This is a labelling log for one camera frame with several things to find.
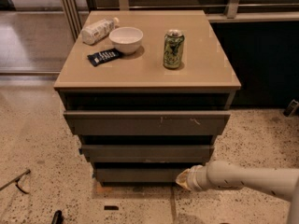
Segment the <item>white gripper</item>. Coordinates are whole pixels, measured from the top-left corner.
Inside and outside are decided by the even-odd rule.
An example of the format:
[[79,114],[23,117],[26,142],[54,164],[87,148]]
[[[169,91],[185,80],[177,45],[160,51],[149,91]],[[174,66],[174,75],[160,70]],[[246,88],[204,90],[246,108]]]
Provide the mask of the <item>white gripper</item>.
[[207,179],[207,168],[202,165],[196,165],[190,170],[186,169],[177,176],[176,183],[186,190],[208,190],[209,181]]

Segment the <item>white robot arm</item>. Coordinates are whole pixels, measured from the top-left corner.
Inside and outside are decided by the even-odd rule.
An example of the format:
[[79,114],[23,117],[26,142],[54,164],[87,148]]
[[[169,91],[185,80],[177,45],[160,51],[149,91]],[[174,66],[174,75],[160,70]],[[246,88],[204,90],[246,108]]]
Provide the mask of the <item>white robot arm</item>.
[[176,183],[189,191],[254,189],[290,203],[287,224],[299,224],[299,169],[245,168],[228,161],[194,165]]

